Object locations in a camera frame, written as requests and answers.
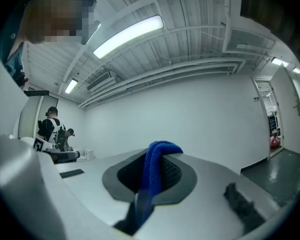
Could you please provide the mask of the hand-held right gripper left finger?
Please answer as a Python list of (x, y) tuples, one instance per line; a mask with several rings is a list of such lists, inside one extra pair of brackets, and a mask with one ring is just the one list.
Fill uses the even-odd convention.
[(52, 159), (0, 136), (0, 240), (131, 240), (90, 212)]

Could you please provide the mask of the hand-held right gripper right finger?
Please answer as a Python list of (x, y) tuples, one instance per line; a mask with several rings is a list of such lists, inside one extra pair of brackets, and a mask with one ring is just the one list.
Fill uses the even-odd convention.
[(59, 163), (76, 198), (98, 219), (138, 240), (265, 239), (280, 206), (258, 185), (218, 163), (162, 155), (158, 194), (144, 187), (147, 150)]

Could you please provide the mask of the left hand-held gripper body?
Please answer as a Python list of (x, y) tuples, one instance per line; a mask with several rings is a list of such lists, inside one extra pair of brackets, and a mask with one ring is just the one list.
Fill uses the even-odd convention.
[(40, 137), (36, 137), (33, 142), (33, 148), (37, 152), (48, 154), (54, 163), (58, 161), (57, 152), (59, 152), (60, 149), (54, 141), (51, 143), (41, 139)]

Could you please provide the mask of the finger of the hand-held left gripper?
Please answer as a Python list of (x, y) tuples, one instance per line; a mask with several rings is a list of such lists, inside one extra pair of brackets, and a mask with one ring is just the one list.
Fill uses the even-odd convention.
[(80, 156), (79, 151), (52, 152), (52, 160), (55, 164), (76, 162)]

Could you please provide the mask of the blue cloth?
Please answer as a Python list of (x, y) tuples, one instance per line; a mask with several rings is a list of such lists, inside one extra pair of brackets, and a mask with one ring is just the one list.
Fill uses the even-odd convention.
[(162, 190), (160, 158), (163, 155), (182, 153), (182, 149), (169, 141), (154, 141), (146, 152), (140, 189), (135, 201), (136, 224), (141, 227), (153, 212), (152, 199)]

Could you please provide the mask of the black rectangular sign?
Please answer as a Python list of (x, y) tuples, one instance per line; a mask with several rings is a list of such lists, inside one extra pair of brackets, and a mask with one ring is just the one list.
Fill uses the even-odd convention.
[(50, 92), (48, 90), (24, 90), (23, 93), (27, 97), (42, 97), (42, 96), (48, 96)]

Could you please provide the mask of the white ceiling air conditioner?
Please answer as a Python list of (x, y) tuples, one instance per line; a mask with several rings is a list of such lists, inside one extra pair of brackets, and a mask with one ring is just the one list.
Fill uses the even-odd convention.
[(87, 86), (87, 90), (91, 91), (93, 88), (95, 88), (97, 85), (103, 83), (104, 81), (110, 79), (110, 78), (116, 78), (117, 74), (110, 70), (110, 71), (106, 71), (105, 73), (103, 73), (102, 75), (100, 75), (99, 77), (97, 77), (96, 79), (94, 79), (88, 86)]

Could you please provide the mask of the person's teal shirt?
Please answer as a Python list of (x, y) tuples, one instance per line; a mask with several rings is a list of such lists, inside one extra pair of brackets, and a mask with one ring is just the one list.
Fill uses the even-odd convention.
[(15, 44), (23, 14), (29, 0), (17, 0), (0, 30), (0, 60), (5, 64)]

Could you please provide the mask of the white door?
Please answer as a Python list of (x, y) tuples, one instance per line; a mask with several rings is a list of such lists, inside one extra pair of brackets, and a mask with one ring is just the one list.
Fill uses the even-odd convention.
[(300, 154), (300, 97), (288, 70), (280, 65), (270, 79), (280, 117), (281, 145)]

